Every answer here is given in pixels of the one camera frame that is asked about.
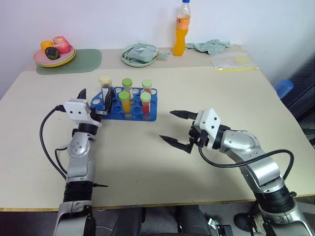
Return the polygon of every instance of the blue test tube rack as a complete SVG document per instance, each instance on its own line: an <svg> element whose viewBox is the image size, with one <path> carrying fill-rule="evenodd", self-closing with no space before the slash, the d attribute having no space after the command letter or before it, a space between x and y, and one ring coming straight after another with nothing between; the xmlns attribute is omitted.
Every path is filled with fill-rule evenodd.
<svg viewBox="0 0 315 236"><path fill-rule="evenodd" d="M112 109L110 114L103 115L103 119L119 119L119 120L137 120L137 121L155 121L157 119L158 91L153 88L151 90L150 118L144 118L142 112L142 104L140 100L143 88L132 88L133 98L130 100L131 112L124 113L122 103L118 94L124 90L124 87L114 87L115 96L112 98ZM91 108L96 111L104 111L104 102L102 92L99 92L91 101ZM130 118L126 118L125 114L131 114Z"/></svg>

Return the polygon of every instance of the plate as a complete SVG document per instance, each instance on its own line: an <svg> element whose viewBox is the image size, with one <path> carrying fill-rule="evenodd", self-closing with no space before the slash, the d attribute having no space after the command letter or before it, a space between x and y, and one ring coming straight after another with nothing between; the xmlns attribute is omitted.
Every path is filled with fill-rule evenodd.
<svg viewBox="0 0 315 236"><path fill-rule="evenodd" d="M36 64L39 66L42 66L42 67L47 67L47 68L57 67L57 66L67 64L68 62L72 61L72 59L74 59L75 55L76 55L76 51L74 50L74 54L69 59L67 59L63 62L60 62L58 64L53 64L53 65L45 65L45 64L41 64L41 63L36 63Z"/></svg>
<svg viewBox="0 0 315 236"><path fill-rule="evenodd" d="M134 48L135 46L136 44L130 45L129 47L126 47L125 49L123 49L123 52L120 54L120 58L123 60L124 63L132 67L145 67L145 66L151 65L153 62L156 61L157 57L153 58L153 60L150 62L142 62L139 60L134 61L134 62L129 62L126 58L123 57L123 54L127 52L128 50Z"/></svg>
<svg viewBox="0 0 315 236"><path fill-rule="evenodd" d="M51 60L49 59L46 54L43 52L43 50L38 50L33 58L36 61L36 63L40 63L40 64L46 64L46 65L50 65L50 64L58 64L62 61L64 61L65 59L68 59L69 57L71 57L71 55L73 55L73 51L74 48L71 46L71 49L69 52L67 53L60 53L60 58L56 59L56 60Z"/></svg>

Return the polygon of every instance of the test tube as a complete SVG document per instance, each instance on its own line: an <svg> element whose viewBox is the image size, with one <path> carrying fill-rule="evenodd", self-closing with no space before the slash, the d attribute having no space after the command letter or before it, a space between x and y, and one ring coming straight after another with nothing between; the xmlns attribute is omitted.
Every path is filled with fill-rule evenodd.
<svg viewBox="0 0 315 236"><path fill-rule="evenodd" d="M124 91L129 92L130 99L133 99L132 80L130 78L123 79L123 86L124 86Z"/></svg>
<svg viewBox="0 0 315 236"><path fill-rule="evenodd" d="M143 87L145 92L148 92L149 94L151 94L151 88L152 88L151 80L143 80L142 81L142 87Z"/></svg>
<svg viewBox="0 0 315 236"><path fill-rule="evenodd" d="M105 98L108 92L110 92L111 97L115 96L114 90L113 90L113 81L109 76L100 76L98 81L102 89L103 102L105 105Z"/></svg>
<svg viewBox="0 0 315 236"><path fill-rule="evenodd" d="M130 95L127 91L122 91L118 95L119 100L122 102L122 107L124 113L131 112L131 105L130 105ZM125 114L126 118L131 118L131 114Z"/></svg>
<svg viewBox="0 0 315 236"><path fill-rule="evenodd" d="M151 101L151 94L148 92L143 92L140 95L140 100L142 103L142 112L144 113L144 119L150 119L150 101Z"/></svg>

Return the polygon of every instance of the pink plate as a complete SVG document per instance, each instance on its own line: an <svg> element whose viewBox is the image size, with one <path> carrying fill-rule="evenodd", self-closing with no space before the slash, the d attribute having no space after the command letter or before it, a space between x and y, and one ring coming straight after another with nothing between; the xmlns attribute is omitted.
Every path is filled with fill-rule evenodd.
<svg viewBox="0 0 315 236"><path fill-rule="evenodd" d="M56 59L56 60L51 60L49 59L46 54L44 54L43 50L38 50L33 58L37 63L40 64L47 64L47 63L58 63L59 61L62 61L64 59L66 59L67 57L71 57L71 54L73 54L74 48L71 46L71 49L68 53L60 53L60 58Z"/></svg>

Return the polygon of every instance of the green test tube cap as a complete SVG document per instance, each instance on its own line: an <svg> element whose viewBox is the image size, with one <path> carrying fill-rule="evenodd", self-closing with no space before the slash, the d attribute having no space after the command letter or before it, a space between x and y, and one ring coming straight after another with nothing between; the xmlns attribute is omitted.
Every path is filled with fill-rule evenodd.
<svg viewBox="0 0 315 236"><path fill-rule="evenodd" d="M143 92L140 95L140 100L141 100L141 102L150 102L151 101L151 94L149 94L148 92Z"/></svg>
<svg viewBox="0 0 315 236"><path fill-rule="evenodd" d="M151 82L151 80L143 80L143 81L142 81L142 87L143 87L144 89L150 89L150 88L152 88L152 82Z"/></svg>
<svg viewBox="0 0 315 236"><path fill-rule="evenodd" d="M130 78L123 79L123 86L124 87L131 87L132 86L132 80Z"/></svg>
<svg viewBox="0 0 315 236"><path fill-rule="evenodd" d="M127 91L122 91L119 93L118 97L119 97L119 100L121 100L122 102L129 101L130 100L130 93Z"/></svg>

